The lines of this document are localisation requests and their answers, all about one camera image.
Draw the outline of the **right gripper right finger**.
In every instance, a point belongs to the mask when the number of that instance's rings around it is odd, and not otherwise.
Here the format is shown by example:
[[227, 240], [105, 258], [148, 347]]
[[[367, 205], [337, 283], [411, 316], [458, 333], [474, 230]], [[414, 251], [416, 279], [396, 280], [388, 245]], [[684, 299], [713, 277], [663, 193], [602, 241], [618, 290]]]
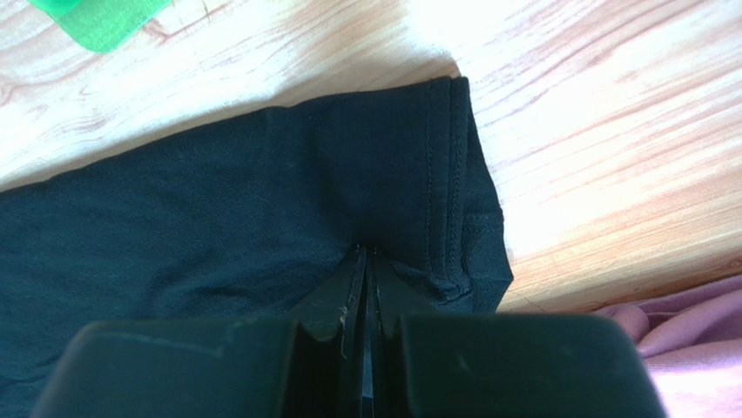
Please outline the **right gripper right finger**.
[[444, 313], [368, 254], [376, 417], [662, 417], [632, 341], [593, 314]]

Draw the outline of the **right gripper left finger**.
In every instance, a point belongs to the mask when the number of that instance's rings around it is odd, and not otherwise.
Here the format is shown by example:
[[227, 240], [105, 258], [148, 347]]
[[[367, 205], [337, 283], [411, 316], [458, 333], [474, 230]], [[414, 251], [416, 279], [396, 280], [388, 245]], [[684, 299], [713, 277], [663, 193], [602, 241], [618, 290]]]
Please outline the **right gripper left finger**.
[[364, 270], [274, 317], [100, 321], [71, 340], [35, 417], [359, 417]]

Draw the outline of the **black floral t shirt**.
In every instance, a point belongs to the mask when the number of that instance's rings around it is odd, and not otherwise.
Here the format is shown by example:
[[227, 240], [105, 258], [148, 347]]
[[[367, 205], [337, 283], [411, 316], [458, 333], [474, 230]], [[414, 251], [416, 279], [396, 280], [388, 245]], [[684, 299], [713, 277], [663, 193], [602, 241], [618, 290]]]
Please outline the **black floral t shirt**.
[[449, 312], [513, 280], [466, 78], [269, 107], [1, 195], [1, 414], [97, 320], [280, 315], [376, 247]]

